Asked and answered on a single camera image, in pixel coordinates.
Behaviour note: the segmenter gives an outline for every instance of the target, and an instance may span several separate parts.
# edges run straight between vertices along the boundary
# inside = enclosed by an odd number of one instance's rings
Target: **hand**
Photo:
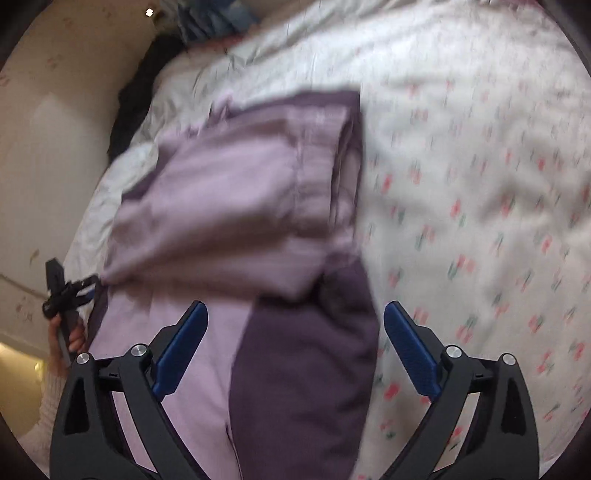
[[[60,344],[57,339],[57,332],[59,331],[61,323],[61,316],[56,316],[49,321],[47,328],[47,336],[49,341],[49,371],[57,377],[66,378],[68,376],[68,367],[64,358],[61,355]],[[87,352],[86,332],[84,323],[81,318],[78,318],[78,325],[70,332],[69,351],[78,354]]]

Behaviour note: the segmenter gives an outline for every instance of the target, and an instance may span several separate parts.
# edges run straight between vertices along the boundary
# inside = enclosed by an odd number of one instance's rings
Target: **metal screw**
[[[462,349],[455,345],[450,345],[445,349],[447,356],[452,358],[460,358],[462,356]]]
[[[79,365],[84,365],[88,360],[90,360],[90,355],[88,353],[81,353],[76,357],[76,363]]]
[[[511,355],[510,353],[506,353],[505,355],[503,355],[503,361],[507,365],[515,365],[517,363],[517,360],[515,359],[515,357],[513,355]]]
[[[132,349],[131,349],[131,355],[133,356],[143,356],[146,352],[148,351],[148,348],[143,345],[143,344],[139,344],[139,345],[135,345]]]

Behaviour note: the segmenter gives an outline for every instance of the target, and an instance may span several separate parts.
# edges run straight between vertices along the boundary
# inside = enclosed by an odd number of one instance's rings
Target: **person's arm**
[[[25,435],[18,439],[23,450],[31,460],[49,476],[49,453],[53,425],[56,421],[57,407],[61,393],[66,384],[69,369],[61,356],[57,340],[57,331],[61,319],[59,316],[49,322],[48,340],[50,356],[43,384],[43,397],[39,408],[39,421]],[[79,320],[78,326],[70,334],[70,352],[86,352],[86,335],[84,324]]]

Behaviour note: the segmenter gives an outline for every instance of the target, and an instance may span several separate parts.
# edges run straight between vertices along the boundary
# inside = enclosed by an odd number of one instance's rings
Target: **pink sweater sleeve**
[[[43,384],[43,397],[39,408],[39,421],[18,439],[31,460],[49,477],[49,451],[57,407],[66,379],[47,373]]]

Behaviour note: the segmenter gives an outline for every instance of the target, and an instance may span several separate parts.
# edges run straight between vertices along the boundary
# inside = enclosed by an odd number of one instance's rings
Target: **bed sheet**
[[[169,128],[304,88],[359,87],[365,172],[358,238],[376,309],[398,299],[469,355],[516,354],[551,463],[591,403],[591,80],[534,7],[474,0],[322,0],[283,12],[227,56],[191,52],[161,74],[132,148],[106,172],[66,258],[100,271],[121,192]],[[358,465],[377,479],[428,401],[382,330]],[[469,425],[470,399],[442,459]]]

